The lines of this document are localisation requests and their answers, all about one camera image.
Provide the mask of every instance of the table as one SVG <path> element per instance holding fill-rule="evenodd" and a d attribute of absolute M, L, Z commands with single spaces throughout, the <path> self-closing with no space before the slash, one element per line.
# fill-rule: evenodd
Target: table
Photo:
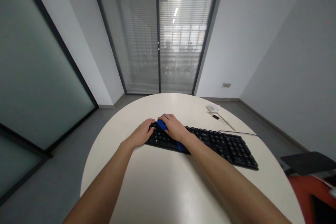
<path fill-rule="evenodd" d="M 87 158 L 80 195 L 85 192 L 119 144 L 145 119 L 174 114 L 186 126 L 207 130 L 232 129 L 206 113 L 213 104 L 199 97 L 162 93 L 136 100 L 117 112 L 97 136 Z M 221 108 L 237 131 L 254 132 Z M 294 191 L 279 163 L 256 136 L 242 136 L 259 171 L 236 167 L 293 223 L 304 224 Z M 129 162 L 111 223 L 231 223 L 207 178 L 192 156 L 157 147 L 137 148 Z"/>

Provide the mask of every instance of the blue object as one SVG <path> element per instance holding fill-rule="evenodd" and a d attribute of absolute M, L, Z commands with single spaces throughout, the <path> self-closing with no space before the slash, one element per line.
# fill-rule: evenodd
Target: blue object
<path fill-rule="evenodd" d="M 162 120 L 158 120 L 157 123 L 163 131 L 167 129 L 167 126 L 165 125 L 165 123 Z"/>
<path fill-rule="evenodd" d="M 182 148 L 184 147 L 184 145 L 181 144 L 180 142 L 177 142 L 177 147 L 178 147 L 179 151 L 182 151 Z"/>
<path fill-rule="evenodd" d="M 158 120 L 157 123 L 163 131 L 167 129 L 166 124 L 162 120 Z M 180 142 L 177 142 L 177 147 L 178 147 L 179 151 L 182 151 L 182 148 L 184 147 L 184 145 L 181 144 Z"/>

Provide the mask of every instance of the baseboard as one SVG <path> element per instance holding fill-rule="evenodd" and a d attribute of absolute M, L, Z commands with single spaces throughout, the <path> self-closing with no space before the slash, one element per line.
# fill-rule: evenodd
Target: baseboard
<path fill-rule="evenodd" d="M 125 94 L 122 94 L 119 99 L 113 104 L 113 105 L 98 105 L 99 108 L 101 109 L 114 109 L 114 108 L 117 108 L 117 106 L 119 105 L 119 103 L 121 102 L 121 100 L 125 97 Z"/>
<path fill-rule="evenodd" d="M 114 109 L 114 105 L 104 105 L 104 104 L 98 104 L 98 107 L 101 109 Z"/>
<path fill-rule="evenodd" d="M 261 114 L 259 114 L 257 111 L 255 111 L 252 107 L 250 107 L 246 102 L 242 101 L 241 99 L 238 99 L 238 102 L 244 106 L 246 109 L 248 109 L 252 114 L 254 114 L 256 117 L 258 117 L 260 120 L 262 120 L 264 123 L 266 123 L 268 126 L 270 126 L 272 129 L 274 129 L 276 132 L 278 132 L 280 135 L 282 135 L 288 142 L 290 142 L 292 145 L 294 145 L 296 148 L 301 150 L 302 152 L 310 152 L 306 147 L 298 143 L 294 138 L 292 138 L 290 135 L 288 135 L 286 132 L 284 132 L 282 129 L 280 129 L 278 126 L 274 125 L 272 122 L 267 120 L 265 117 L 263 117 Z"/>
<path fill-rule="evenodd" d="M 202 99 L 208 100 L 208 101 L 214 101 L 214 102 L 238 102 L 239 98 L 221 98 L 221 97 L 201 97 Z"/>

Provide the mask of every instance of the floor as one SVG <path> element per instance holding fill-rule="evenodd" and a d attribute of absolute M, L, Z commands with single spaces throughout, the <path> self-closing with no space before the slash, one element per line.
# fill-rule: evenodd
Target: floor
<path fill-rule="evenodd" d="M 79 199 L 85 162 L 96 136 L 121 108 L 142 97 L 125 96 L 116 109 L 98 109 L 55 149 L 54 157 L 0 207 L 0 223 L 62 223 Z M 279 161 L 281 156 L 300 153 L 240 103 L 213 102 L 261 136 Z"/>

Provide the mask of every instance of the hand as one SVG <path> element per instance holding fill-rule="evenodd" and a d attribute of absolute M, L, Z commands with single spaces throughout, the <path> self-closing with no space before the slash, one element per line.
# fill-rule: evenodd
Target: hand
<path fill-rule="evenodd" d="M 165 132 L 176 141 L 183 143 L 191 134 L 173 114 L 164 114 L 158 120 L 162 120 L 165 123 L 167 126 Z"/>
<path fill-rule="evenodd" d="M 129 143 L 131 147 L 136 148 L 140 145 L 143 145 L 149 137 L 154 132 L 154 127 L 152 127 L 150 130 L 149 126 L 154 123 L 155 120 L 152 118 L 149 118 L 145 121 L 143 121 L 136 129 L 133 131 L 133 133 L 125 140 L 125 142 Z"/>

